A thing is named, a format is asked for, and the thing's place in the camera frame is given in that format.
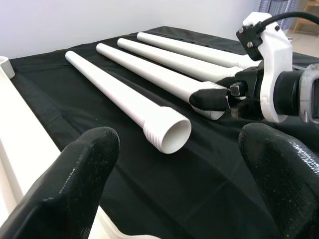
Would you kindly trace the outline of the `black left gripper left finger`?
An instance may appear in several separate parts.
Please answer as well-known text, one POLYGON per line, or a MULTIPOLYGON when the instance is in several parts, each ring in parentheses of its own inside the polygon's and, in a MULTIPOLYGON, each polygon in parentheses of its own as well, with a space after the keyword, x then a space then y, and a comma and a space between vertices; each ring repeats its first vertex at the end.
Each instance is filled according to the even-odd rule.
POLYGON ((119 152, 113 128, 85 131, 34 182, 0 227, 0 239, 88 239, 119 152))

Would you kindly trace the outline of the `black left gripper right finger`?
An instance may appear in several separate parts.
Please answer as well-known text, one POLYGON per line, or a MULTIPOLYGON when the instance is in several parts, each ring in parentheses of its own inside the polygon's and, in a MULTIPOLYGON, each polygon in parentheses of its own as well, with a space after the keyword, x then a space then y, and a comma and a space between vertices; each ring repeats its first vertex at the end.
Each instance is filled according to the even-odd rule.
POLYGON ((238 142, 280 239, 319 239, 319 157, 262 123, 243 126, 238 142))

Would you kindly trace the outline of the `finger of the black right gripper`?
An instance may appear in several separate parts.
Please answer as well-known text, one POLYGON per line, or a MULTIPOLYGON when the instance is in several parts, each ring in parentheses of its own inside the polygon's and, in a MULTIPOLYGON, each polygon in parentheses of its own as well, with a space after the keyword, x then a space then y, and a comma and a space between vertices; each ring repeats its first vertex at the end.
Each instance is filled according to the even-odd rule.
POLYGON ((228 108, 227 88, 200 89, 189 97, 190 104, 204 111, 225 111, 228 108))

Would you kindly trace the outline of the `white plastic table leg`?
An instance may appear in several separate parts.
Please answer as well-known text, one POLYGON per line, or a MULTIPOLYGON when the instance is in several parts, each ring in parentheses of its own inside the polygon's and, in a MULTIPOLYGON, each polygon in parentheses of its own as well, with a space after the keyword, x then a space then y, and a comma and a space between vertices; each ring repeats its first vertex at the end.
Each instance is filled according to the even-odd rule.
MULTIPOLYGON (((197 81, 193 78, 187 77, 173 70, 169 70, 165 67, 151 63, 147 60, 133 56, 103 43, 97 44, 96 50, 103 56, 111 59, 126 69, 148 80, 149 82, 182 99, 188 104, 190 104, 190 95, 200 89, 219 89, 223 87, 210 81, 197 81)), ((192 105, 191 107, 195 112, 210 120, 219 119, 229 109, 228 106, 225 111, 204 111, 195 108, 192 105)))
POLYGON ((117 45, 201 81, 216 83, 226 77, 234 77, 243 70, 240 67, 227 68, 215 65, 124 38, 118 39, 117 45))
POLYGON ((246 69, 259 66, 262 62, 261 60, 254 61, 248 55, 239 55, 144 32, 139 32, 137 39, 164 50, 228 68, 246 69))
POLYGON ((191 134, 191 122, 184 115, 157 105, 74 51, 67 51, 65 58, 140 126, 146 139, 158 151, 172 154, 186 144, 191 134))

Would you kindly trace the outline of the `white plastic children table top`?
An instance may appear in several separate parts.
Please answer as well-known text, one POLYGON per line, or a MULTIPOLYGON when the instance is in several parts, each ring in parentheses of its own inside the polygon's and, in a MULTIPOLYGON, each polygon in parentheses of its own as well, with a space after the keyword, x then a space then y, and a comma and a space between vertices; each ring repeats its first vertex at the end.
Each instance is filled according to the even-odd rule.
MULTIPOLYGON (((14 76, 0 56, 0 227, 62 152, 11 82, 14 76)), ((88 239, 158 238, 120 232, 99 205, 88 239)))

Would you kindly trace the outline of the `blue plastic rack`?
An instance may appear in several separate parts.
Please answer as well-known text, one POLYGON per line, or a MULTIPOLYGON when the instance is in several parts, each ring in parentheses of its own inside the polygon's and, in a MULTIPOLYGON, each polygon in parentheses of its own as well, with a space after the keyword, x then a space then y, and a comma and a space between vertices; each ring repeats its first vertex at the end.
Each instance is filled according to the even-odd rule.
POLYGON ((258 8, 258 12, 272 13, 272 5, 274 0, 261 0, 258 8))

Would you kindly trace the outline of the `black cloth table cover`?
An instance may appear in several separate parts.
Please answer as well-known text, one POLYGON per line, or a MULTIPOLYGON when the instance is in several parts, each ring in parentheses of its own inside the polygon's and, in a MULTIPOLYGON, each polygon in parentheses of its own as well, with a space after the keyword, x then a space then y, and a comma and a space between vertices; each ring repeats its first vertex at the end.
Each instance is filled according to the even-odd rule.
POLYGON ((187 144, 160 153, 142 129, 80 74, 66 50, 11 59, 12 83, 60 150, 84 131, 113 128, 120 138, 117 164, 101 207, 120 231, 161 239, 280 239, 238 146, 245 119, 225 114, 210 121, 181 99, 96 51, 72 51, 192 124, 187 144))

